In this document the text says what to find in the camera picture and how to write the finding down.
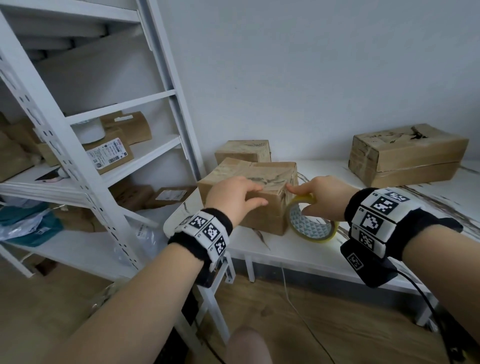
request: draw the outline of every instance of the person's left hand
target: person's left hand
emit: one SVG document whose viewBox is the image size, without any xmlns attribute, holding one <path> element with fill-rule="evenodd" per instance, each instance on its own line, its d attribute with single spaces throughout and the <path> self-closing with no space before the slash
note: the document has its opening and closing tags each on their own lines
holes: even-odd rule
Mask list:
<svg viewBox="0 0 480 364">
<path fill-rule="evenodd" d="M 247 213 L 268 204 L 268 201 L 261 197 L 245 201 L 247 192 L 262 189 L 261 184 L 252 182 L 246 177 L 230 177 L 212 187 L 207 195 L 205 208 L 213 207 L 222 211 L 230 219 L 233 227 L 236 227 Z"/>
</svg>

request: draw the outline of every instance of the cable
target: cable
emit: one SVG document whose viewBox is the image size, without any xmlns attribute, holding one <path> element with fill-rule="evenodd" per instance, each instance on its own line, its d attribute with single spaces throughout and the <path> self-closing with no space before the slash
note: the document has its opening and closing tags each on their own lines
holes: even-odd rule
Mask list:
<svg viewBox="0 0 480 364">
<path fill-rule="evenodd" d="M 210 345 L 210 343 L 208 342 L 208 340 L 205 338 L 203 332 L 200 330 L 200 326 L 198 326 L 198 322 L 197 322 L 197 318 L 194 318 L 193 321 L 195 322 L 195 326 L 197 326 L 197 331 L 198 331 L 198 334 L 200 336 L 200 338 L 202 339 L 202 341 L 205 343 L 205 345 L 208 347 L 208 349 L 212 352 L 212 354 L 214 355 L 214 357 L 216 357 L 216 359 L 221 362 L 221 364 L 225 364 L 225 362 L 222 360 L 222 358 L 220 358 L 220 355 L 218 355 L 216 353 L 216 351 L 214 350 L 214 348 L 212 348 L 212 346 Z"/>
<path fill-rule="evenodd" d="M 450 364 L 454 364 L 454 361 L 452 359 L 452 354 L 450 352 L 450 348 L 448 347 L 447 345 L 447 340 L 446 340 L 446 333 L 445 333 L 445 330 L 442 326 L 442 323 L 440 322 L 440 319 L 437 315 L 437 313 L 435 312 L 435 310 L 433 309 L 432 307 L 432 304 L 430 303 L 430 301 L 428 300 L 427 296 L 425 296 L 425 294 L 423 293 L 423 291 L 420 289 L 419 286 L 417 286 L 417 284 L 413 281 L 412 278 L 410 278 L 407 274 L 403 273 L 403 272 L 400 272 L 399 270 L 397 269 L 391 269 L 391 268 L 388 268 L 388 270 L 392 271 L 392 272 L 396 272 L 398 273 L 399 275 L 405 277 L 411 284 L 413 284 L 413 286 L 417 289 L 417 291 L 420 293 L 420 295 L 422 296 L 423 300 L 425 301 L 425 303 L 427 304 L 428 308 L 430 309 L 430 311 L 432 312 L 432 316 L 435 320 L 435 322 L 437 323 L 438 325 L 438 329 L 440 331 L 440 336 L 442 336 L 442 341 L 444 342 L 444 346 L 445 346 L 445 350 L 447 352 L 447 356 L 448 356 L 448 361 Z"/>
<path fill-rule="evenodd" d="M 305 324 L 305 326 L 307 327 L 307 329 L 310 331 L 310 333 L 312 334 L 313 338 L 315 339 L 315 341 L 322 347 L 322 349 L 327 353 L 328 357 L 330 358 L 330 360 L 332 361 L 333 364 L 336 364 L 335 363 L 335 360 L 333 360 L 332 356 L 330 355 L 330 353 L 328 352 L 328 350 L 325 348 L 325 346 L 323 346 L 323 344 L 320 342 L 320 340 L 317 339 L 317 337 L 315 336 L 315 334 L 313 333 L 312 329 L 310 328 L 310 326 L 308 326 L 307 322 L 303 319 L 303 317 L 300 315 L 300 313 L 298 312 L 298 310 L 295 308 L 295 306 L 293 305 L 293 303 L 290 301 L 290 298 L 288 297 L 288 292 L 287 292 L 287 282 L 285 281 L 285 273 L 283 271 L 283 267 L 282 268 L 282 276 L 283 276 L 283 286 L 285 287 L 285 295 L 287 296 L 287 301 L 288 303 L 290 304 L 290 306 L 292 306 L 292 308 L 295 310 L 295 312 L 297 313 L 297 315 L 300 317 L 300 319 L 303 321 L 303 323 Z"/>
</svg>

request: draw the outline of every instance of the white cable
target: white cable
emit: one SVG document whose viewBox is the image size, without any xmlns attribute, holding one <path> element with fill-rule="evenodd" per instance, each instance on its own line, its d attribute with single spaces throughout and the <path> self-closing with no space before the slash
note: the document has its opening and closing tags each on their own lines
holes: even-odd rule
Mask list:
<svg viewBox="0 0 480 364">
<path fill-rule="evenodd" d="M 332 361 L 333 364 L 335 364 L 335 360 L 333 360 L 332 356 L 330 355 L 330 353 L 328 352 L 328 350 L 325 348 L 325 346 L 323 346 L 323 344 L 320 342 L 320 340 L 317 339 L 317 337 L 315 336 L 315 334 L 313 333 L 312 329 L 310 328 L 310 326 L 308 326 L 307 322 L 303 319 L 303 317 L 300 315 L 300 312 L 298 312 L 298 310 L 295 308 L 295 306 L 293 305 L 293 303 L 290 301 L 290 298 L 288 297 L 288 292 L 287 292 L 287 282 L 285 281 L 285 273 L 283 271 L 283 267 L 282 268 L 282 276 L 283 276 L 283 287 L 285 288 L 285 295 L 287 296 L 287 301 L 288 303 L 290 304 L 290 306 L 292 306 L 292 308 L 295 310 L 295 312 L 297 313 L 297 315 L 300 317 L 300 319 L 303 321 L 303 323 L 305 324 L 305 326 L 307 327 L 307 329 L 310 331 L 310 333 L 312 334 L 313 338 L 315 339 L 315 341 L 322 347 L 322 349 L 327 353 L 328 357 L 330 358 L 330 360 Z"/>
</svg>

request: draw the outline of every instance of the hand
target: hand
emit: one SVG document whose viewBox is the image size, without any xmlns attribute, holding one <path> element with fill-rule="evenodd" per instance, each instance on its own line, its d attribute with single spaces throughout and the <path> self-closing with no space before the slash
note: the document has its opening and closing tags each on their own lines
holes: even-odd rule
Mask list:
<svg viewBox="0 0 480 364">
<path fill-rule="evenodd" d="M 247 192 L 261 191 L 261 184 L 238 176 L 230 177 L 212 187 L 207 195 L 205 208 L 213 207 L 222 211 L 236 227 L 245 215 L 253 209 L 268 205 L 268 201 L 261 197 L 254 197 L 245 201 Z"/>
<path fill-rule="evenodd" d="M 302 215 L 316 216 L 331 221 L 345 221 L 345 209 L 358 188 L 334 176 L 315 177 L 299 186 L 287 184 L 293 194 L 313 194 L 317 203 L 302 210 Z"/>
</svg>

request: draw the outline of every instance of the person's right arm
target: person's right arm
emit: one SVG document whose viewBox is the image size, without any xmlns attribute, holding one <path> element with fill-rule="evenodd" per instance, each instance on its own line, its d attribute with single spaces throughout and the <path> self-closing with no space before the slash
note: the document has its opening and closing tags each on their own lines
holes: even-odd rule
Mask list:
<svg viewBox="0 0 480 364">
<path fill-rule="evenodd" d="M 315 196 L 304 215 L 345 221 L 357 188 L 333 176 L 315 177 L 294 194 Z M 441 225 L 429 226 L 408 242 L 402 260 L 440 303 L 480 343 L 480 243 Z"/>
</svg>

